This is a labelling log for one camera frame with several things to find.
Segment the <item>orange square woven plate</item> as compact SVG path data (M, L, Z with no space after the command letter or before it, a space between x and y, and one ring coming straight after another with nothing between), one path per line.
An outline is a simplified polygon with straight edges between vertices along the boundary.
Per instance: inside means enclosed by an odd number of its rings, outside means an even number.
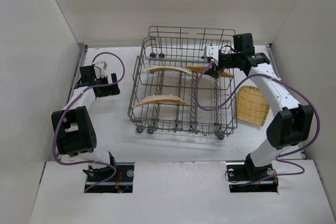
M193 71L193 72L196 72L196 73L202 73L203 71L205 75L207 76L210 76L209 75L209 70L211 69L211 67L205 71L206 69L206 66L201 66L201 65L187 65L186 68ZM224 78L232 78L234 75L232 73L229 73L227 71L224 71L226 74L225 74L225 77Z

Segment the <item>orange fish-shaped woven plate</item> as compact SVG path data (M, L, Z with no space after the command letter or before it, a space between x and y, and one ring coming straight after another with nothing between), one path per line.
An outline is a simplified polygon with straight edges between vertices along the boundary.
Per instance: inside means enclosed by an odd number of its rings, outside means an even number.
M132 108L136 108L139 106L149 105L149 104L181 104L185 106L191 106L190 103L184 101L180 97L176 95L151 95L143 98L138 104L132 106Z

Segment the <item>yellow rectangular bamboo mat plate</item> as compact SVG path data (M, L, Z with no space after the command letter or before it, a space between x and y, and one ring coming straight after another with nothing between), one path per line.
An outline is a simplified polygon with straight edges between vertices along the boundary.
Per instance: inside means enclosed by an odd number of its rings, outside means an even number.
M170 66L154 66L154 67L149 67L145 68L142 70L143 73L155 73L159 71L175 71L175 72L180 72L184 73L186 75L191 75L191 71L189 69L184 69L180 67L170 67Z

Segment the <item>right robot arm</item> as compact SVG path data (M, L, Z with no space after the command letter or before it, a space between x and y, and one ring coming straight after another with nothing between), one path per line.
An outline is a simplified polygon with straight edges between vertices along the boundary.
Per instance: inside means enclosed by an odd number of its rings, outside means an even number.
M302 105L290 94L294 88L277 78L264 53L255 52L250 33L234 35L233 39L231 54L222 53L217 46L205 47L204 58L209 63L205 70L216 78L224 69L237 68L244 72L245 79L251 79L260 89L274 115L266 130L266 139L246 156L244 165L238 170L250 185L270 178L266 171L272 161L286 156L288 149L308 138L312 118L318 114L311 102Z

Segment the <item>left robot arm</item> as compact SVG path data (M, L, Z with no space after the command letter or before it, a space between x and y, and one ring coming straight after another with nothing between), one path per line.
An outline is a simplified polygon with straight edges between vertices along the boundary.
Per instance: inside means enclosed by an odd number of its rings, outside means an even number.
M80 67L80 78L67 105L51 115L58 154L71 157L92 153L97 137L88 109L97 98L120 94L117 75L106 73L105 62Z

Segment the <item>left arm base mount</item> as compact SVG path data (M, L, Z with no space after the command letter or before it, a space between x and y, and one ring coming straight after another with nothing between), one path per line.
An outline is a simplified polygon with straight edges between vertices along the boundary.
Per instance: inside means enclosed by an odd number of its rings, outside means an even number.
M110 167L89 166L83 170L86 175L85 193L132 193L134 168L134 163L117 163L116 174L109 180L102 182L112 175L114 170Z

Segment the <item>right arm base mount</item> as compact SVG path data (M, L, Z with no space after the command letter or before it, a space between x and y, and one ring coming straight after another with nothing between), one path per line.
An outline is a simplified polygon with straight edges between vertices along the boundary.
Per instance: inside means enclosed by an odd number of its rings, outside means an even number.
M225 178L231 193L277 193L276 170L270 164L249 174L244 162L227 162Z

